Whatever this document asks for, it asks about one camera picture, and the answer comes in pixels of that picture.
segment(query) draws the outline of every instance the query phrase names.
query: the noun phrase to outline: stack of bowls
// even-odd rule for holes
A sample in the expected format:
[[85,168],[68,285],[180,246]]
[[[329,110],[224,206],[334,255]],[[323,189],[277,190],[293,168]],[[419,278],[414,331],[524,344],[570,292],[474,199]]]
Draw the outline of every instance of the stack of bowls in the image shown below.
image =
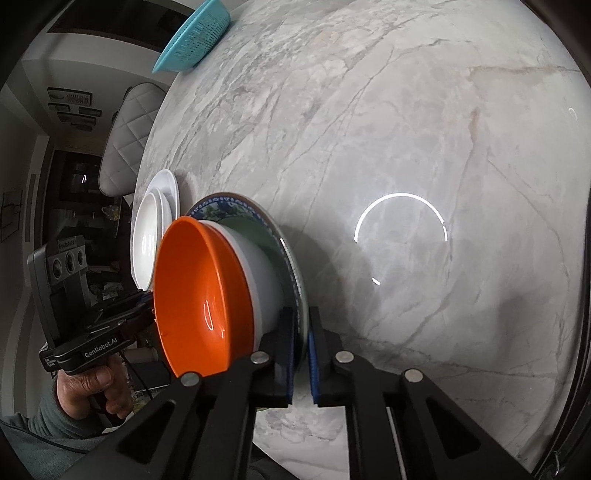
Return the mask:
[[150,189],[139,206],[131,240],[131,271],[135,284],[142,290],[153,288],[156,254],[172,221],[170,204],[162,191]]
[[188,216],[170,225],[158,250],[154,307],[177,376],[227,370],[275,328],[283,304],[268,258],[237,231]]

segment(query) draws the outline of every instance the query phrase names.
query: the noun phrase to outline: human hand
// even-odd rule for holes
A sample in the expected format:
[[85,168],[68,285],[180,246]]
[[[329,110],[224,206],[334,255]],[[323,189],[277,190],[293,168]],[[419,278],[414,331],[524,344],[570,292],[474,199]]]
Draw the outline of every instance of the human hand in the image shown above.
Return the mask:
[[57,373],[57,399],[63,411],[74,420],[90,414],[91,395],[105,392],[106,411],[124,419],[133,408],[124,366],[119,355],[112,355],[105,367],[96,367],[78,375]]

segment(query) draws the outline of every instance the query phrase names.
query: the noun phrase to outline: gray quilted chair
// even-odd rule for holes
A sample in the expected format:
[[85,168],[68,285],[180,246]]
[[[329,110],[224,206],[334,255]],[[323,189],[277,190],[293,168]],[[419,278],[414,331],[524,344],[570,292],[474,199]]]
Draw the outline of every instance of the gray quilted chair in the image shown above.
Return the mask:
[[144,148],[166,92],[153,83],[127,91],[100,163],[99,188],[109,197],[135,191]]

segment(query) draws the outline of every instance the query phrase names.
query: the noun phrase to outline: blue plastic basket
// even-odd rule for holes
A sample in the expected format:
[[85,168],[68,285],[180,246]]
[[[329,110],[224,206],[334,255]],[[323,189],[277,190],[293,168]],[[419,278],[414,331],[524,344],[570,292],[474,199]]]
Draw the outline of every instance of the blue plastic basket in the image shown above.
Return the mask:
[[209,53],[229,24],[230,13],[220,0],[206,0],[168,42],[152,72],[180,72],[194,67]]

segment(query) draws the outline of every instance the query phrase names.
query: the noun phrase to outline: marble surface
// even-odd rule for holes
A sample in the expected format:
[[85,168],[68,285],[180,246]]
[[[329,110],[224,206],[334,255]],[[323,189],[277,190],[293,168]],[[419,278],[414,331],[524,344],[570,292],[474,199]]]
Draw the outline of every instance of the marble surface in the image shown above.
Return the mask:
[[[421,368],[531,468],[577,341],[590,127],[588,84],[518,0],[251,0],[177,76],[137,194],[168,167],[183,211],[255,199],[325,327]],[[344,413],[302,375],[255,441],[302,480],[348,478]]]

